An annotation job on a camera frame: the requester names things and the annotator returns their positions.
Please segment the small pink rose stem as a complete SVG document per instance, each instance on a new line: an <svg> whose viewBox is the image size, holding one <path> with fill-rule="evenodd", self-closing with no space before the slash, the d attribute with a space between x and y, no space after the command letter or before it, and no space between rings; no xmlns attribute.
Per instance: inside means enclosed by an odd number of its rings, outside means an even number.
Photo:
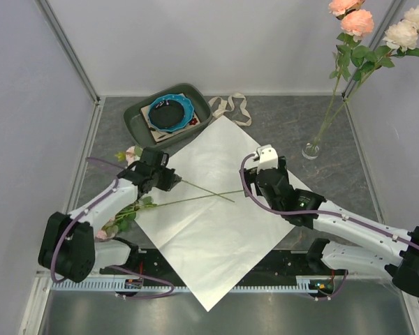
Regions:
<svg viewBox="0 0 419 335"><path fill-rule="evenodd" d="M173 204L180 204L183 202L190 202L194 200L201 200L205 198L212 198L216 196L223 197L227 199L227 195L234 195L236 193L241 193L241 190L236 191L228 191L220 194L211 194L211 195L201 195L194 198L187 198L183 200L175 200L172 202L166 202L163 204L157 204L153 202L152 197L146 196L143 197L141 200L137 200L130 205L124 207L121 211L115 214L113 217L109 219L109 221L95 234L95 240L98 241L107 241L113 239L117 236L118 233L121 232L128 232L133 223L135 222L136 218L139 216L141 211L147 211L151 209L155 209L158 207L165 207Z"/></svg>

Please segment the white wrapping paper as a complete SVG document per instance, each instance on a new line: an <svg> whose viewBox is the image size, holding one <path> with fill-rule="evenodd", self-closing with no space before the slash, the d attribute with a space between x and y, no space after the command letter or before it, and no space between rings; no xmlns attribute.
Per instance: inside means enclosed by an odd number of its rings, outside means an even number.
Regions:
<svg viewBox="0 0 419 335"><path fill-rule="evenodd" d="M152 190L155 208L137 224L204 309L212 309L293 226L244 196L241 166L257 142L225 117L170 157L182 177L171 191Z"/></svg>

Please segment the cream printed ribbon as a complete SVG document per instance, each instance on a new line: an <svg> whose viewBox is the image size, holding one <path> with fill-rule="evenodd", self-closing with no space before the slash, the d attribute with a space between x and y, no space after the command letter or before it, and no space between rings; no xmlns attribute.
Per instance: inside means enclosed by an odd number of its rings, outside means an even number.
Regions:
<svg viewBox="0 0 419 335"><path fill-rule="evenodd" d="M219 119L227 113L234 112L236 109L239 110L240 114L245 118L244 121L232 119L232 122L241 127L250 127L252 125L252 118L247 110L247 97L239 92L233 93L227 97L227 99L221 96L215 96L210 98L208 105L213 107L218 103L217 109L212 112L212 116L215 119Z"/></svg>

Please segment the cream white rose stem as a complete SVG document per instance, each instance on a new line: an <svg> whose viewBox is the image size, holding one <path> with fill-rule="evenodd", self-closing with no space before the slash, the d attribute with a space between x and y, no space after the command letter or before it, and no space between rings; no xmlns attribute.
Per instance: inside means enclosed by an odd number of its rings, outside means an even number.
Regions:
<svg viewBox="0 0 419 335"><path fill-rule="evenodd" d="M383 35L383 43L374 49L361 44L353 50L349 70L351 78L348 81L355 83L351 95L381 68L393 68L394 58L418 57L419 47L419 6L411 8L404 13L403 18L396 24L390 25ZM350 98L334 109L332 106L332 120L346 107Z"/></svg>

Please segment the light pink rose stem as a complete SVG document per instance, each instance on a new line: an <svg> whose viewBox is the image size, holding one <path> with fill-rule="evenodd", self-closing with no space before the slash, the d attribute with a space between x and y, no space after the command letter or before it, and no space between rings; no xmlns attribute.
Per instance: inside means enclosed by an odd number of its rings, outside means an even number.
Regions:
<svg viewBox="0 0 419 335"><path fill-rule="evenodd" d="M132 146L132 147L129 147L126 151L119 151L117 154L115 154L115 157L117 158L117 160L119 162L126 161L127 165L130 165L131 163L134 163L134 162L140 160L142 151L143 151L143 149L141 147ZM231 200L230 198L227 198L226 196L222 195L221 193L216 193L216 192L211 191L209 189L203 188L201 186L198 186L196 184L191 183L190 181L187 181L187 180L183 179L182 182L185 183L185 184L188 184L188 185L190 185L194 188L202 190L206 193L209 193L210 195L217 196L219 198L222 198L222 199L230 201L230 202L234 202L234 200Z"/></svg>

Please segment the peach double rose stem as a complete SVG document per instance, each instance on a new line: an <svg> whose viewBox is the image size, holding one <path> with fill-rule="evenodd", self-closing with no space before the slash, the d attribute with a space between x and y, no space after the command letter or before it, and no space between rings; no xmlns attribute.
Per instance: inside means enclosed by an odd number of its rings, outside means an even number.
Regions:
<svg viewBox="0 0 419 335"><path fill-rule="evenodd" d="M353 50L374 30L373 15L362 8L364 3L365 1L339 0L331 1L328 5L329 13L339 20L341 33L337 36L339 44L336 44L334 52L335 69L330 73L330 79L335 80L335 85L323 121L328 119L332 122L334 117L331 110L339 83L341 80L347 82L351 78L348 68L351 64Z"/></svg>

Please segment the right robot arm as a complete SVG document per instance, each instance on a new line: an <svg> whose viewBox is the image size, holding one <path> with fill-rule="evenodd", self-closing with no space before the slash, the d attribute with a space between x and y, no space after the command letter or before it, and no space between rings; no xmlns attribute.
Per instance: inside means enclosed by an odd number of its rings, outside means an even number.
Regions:
<svg viewBox="0 0 419 335"><path fill-rule="evenodd" d="M261 209L291 225L332 234L346 246L317 239L306 254L307 269L380 274L406 294L419 298L419 226L412 231L393 228L357 216L322 195L294 188L286 168L239 171L244 194Z"/></svg>

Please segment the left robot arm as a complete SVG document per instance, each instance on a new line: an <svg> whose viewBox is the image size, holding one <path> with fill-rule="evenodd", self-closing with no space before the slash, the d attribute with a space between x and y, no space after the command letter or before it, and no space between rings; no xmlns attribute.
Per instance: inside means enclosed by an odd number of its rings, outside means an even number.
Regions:
<svg viewBox="0 0 419 335"><path fill-rule="evenodd" d="M168 168L169 155L143 149L139 160L116 167L110 185L88 203L63 214L54 212L47 221L38 263L50 270L55 283L80 283L93 271L116 266L123 274L139 267L137 246L113 237L97 242L98 231L125 207L153 189L171 191L182 178Z"/></svg>

